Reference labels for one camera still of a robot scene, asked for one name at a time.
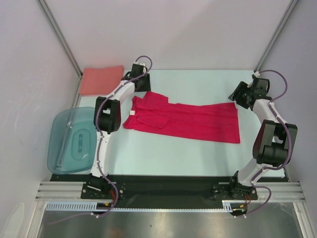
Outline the red t shirt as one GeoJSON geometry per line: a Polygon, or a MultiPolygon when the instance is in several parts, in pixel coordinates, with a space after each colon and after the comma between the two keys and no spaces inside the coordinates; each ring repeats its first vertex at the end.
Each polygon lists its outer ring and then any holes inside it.
{"type": "Polygon", "coordinates": [[[195,140],[239,144],[238,111],[234,103],[187,105],[147,92],[133,97],[125,129],[195,140]]]}

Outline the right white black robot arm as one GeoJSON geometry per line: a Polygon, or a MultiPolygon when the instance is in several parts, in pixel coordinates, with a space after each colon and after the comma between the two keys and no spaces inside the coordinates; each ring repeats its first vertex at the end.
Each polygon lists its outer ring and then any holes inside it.
{"type": "Polygon", "coordinates": [[[252,83],[240,82],[229,99],[251,109],[261,122],[252,149],[252,159],[232,177],[228,195],[240,200],[256,192],[256,183],[268,171],[283,169],[290,161],[298,132],[277,111],[268,96],[270,81],[253,74],[252,83]]]}

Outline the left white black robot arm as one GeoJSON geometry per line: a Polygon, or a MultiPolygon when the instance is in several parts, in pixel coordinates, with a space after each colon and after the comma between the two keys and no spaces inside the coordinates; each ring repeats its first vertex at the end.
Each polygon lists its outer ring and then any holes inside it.
{"type": "Polygon", "coordinates": [[[121,126],[121,104],[135,92],[151,90],[149,68],[134,62],[132,69],[108,95],[96,99],[94,125],[97,145],[94,163],[82,188],[84,199],[115,199],[115,188],[108,182],[110,146],[114,134],[121,126]]]}

